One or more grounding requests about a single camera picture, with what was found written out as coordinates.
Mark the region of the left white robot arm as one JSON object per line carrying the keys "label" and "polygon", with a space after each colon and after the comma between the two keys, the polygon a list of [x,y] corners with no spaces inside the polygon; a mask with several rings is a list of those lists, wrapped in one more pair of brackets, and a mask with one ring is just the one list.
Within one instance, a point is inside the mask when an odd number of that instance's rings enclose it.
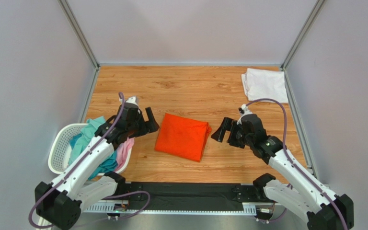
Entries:
{"label": "left white robot arm", "polygon": [[71,229],[81,213],[98,201],[112,195],[121,197],[126,180],[116,172],[105,173],[100,180],[85,185],[91,174],[128,138],[137,138],[159,130],[152,109],[147,107],[145,121],[139,106],[123,103],[118,113],[95,131],[81,155],[50,183],[35,188],[35,205],[31,213],[49,221],[61,230]]}

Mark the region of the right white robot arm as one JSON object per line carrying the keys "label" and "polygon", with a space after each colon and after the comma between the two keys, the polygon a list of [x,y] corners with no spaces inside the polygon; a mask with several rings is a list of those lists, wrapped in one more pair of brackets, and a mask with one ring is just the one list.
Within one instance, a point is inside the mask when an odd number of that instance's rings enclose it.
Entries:
{"label": "right white robot arm", "polygon": [[284,143],[268,135],[261,119],[244,114],[240,120],[225,117],[212,139],[222,142],[229,132],[229,145],[245,148],[279,172],[288,185],[265,173],[253,182],[259,193],[300,217],[310,230],[350,230],[354,227],[354,202],[337,195],[296,161]]}

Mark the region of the orange t-shirt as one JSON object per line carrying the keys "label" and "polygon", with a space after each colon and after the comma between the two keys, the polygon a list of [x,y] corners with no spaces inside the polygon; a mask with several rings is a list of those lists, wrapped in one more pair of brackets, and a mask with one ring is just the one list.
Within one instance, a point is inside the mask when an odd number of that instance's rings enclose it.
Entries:
{"label": "orange t-shirt", "polygon": [[208,122],[166,113],[161,123],[155,150],[201,162],[211,130]]}

